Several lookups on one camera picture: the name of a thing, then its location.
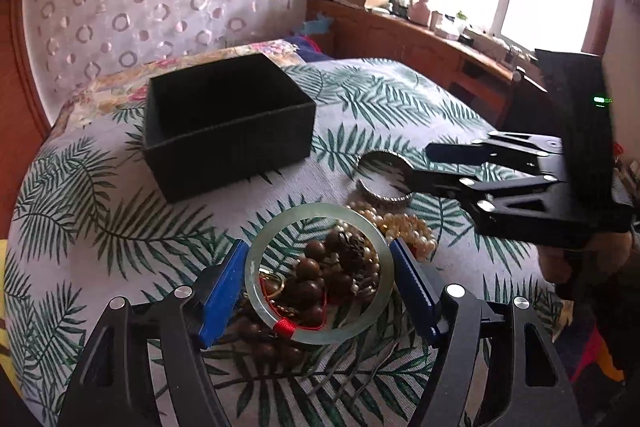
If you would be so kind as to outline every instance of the light blue object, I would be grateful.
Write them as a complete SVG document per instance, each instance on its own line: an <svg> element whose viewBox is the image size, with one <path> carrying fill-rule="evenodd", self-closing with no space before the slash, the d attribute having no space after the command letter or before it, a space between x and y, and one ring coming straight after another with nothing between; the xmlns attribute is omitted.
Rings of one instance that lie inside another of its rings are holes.
<svg viewBox="0 0 640 427"><path fill-rule="evenodd" d="M319 13L315 20L303 23L298 35L323 35L330 31L333 22L333 18L325 17Z"/></svg>
<svg viewBox="0 0 640 427"><path fill-rule="evenodd" d="M220 275L204 304L202 327L198 332L205 349L211 347L225 332L240 295L247 252L249 245L237 239L220 265Z"/></svg>

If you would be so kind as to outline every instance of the yellow fabric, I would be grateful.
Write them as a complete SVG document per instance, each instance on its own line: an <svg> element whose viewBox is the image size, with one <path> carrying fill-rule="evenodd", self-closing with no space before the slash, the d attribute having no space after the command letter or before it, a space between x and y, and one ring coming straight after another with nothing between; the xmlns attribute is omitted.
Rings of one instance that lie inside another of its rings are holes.
<svg viewBox="0 0 640 427"><path fill-rule="evenodd" d="M0 240L0 289L4 288L4 260L6 257L6 240ZM0 319L4 320L4 290L0 290ZM0 344L9 349L9 336L6 330L0 328ZM14 365L11 362L11 357L0 354L0 365L4 372L9 377L9 380L14 385L16 391L20 393L18 389L18 381L15 378Z"/></svg>

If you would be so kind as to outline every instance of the silver screw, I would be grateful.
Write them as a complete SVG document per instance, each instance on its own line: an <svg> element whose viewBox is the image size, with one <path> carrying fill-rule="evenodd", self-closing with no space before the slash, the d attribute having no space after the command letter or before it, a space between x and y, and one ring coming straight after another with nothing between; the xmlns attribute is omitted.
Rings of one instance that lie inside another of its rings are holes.
<svg viewBox="0 0 640 427"><path fill-rule="evenodd" d="M447 286L447 293L452 297L460 299L465 295L465 289L460 284L450 284Z"/></svg>
<svg viewBox="0 0 640 427"><path fill-rule="evenodd" d="M527 301L527 299L524 297L514 298L513 303L517 308L520 308L521 310L526 310L529 307L529 301Z"/></svg>
<svg viewBox="0 0 640 427"><path fill-rule="evenodd" d="M109 308L111 308L112 310L119 310L124 306L124 302L124 297L114 297L109 302Z"/></svg>
<svg viewBox="0 0 640 427"><path fill-rule="evenodd" d="M178 299L186 299L187 297L191 297L192 293L193 293L193 290L189 286L178 286L174 290L174 295Z"/></svg>
<svg viewBox="0 0 640 427"><path fill-rule="evenodd" d="M481 208L485 212L493 212L495 210L495 207L491 203L489 203L489 201L486 201L486 200L478 201L477 205L479 208Z"/></svg>

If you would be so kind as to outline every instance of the open black box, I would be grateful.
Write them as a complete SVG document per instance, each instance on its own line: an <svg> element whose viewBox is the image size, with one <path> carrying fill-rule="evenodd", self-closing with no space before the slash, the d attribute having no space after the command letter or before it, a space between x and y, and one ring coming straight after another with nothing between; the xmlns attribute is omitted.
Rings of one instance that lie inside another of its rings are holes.
<svg viewBox="0 0 640 427"><path fill-rule="evenodd" d="M265 55L149 81L143 155L169 203L307 158L316 104Z"/></svg>

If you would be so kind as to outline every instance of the bed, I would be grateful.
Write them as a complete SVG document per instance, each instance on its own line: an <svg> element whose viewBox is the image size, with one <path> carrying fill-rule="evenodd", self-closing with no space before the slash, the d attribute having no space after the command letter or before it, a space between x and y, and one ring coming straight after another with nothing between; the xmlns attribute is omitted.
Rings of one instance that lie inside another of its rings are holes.
<svg viewBox="0 0 640 427"><path fill-rule="evenodd" d="M218 263L233 238L250 242L270 216L311 201L347 204L353 199L354 163L366 150L386 148L416 166L456 169L430 164L422 149L432 141L467 143L492 130L463 103L398 62L310 64L296 51L289 42L271 41L155 62L100 77L63 107L18 196L4 281L20 391L45 425L56 424L82 346L114 296L132 303L160 299ZM148 79L255 52L268 55L316 101L311 156L168 205L141 152ZM487 164L462 169L484 180L516 176ZM559 305L531 245L476 235L453 200L417 195L407 212L433 229L438 248L431 262L447 282L501 302L524 295L545 324L553 323ZM292 244L301 233L291 233ZM233 425L405 425L435 351L403 317L394 294L357 367L351 365L362 347L356 341L321 347L292 373L280 366L257 367L242 343L215 346L206 363ZM481 347L486 355L487 345ZM150 357L162 421L176 425L158 344L150 345ZM322 379L325 385L309 395Z"/></svg>

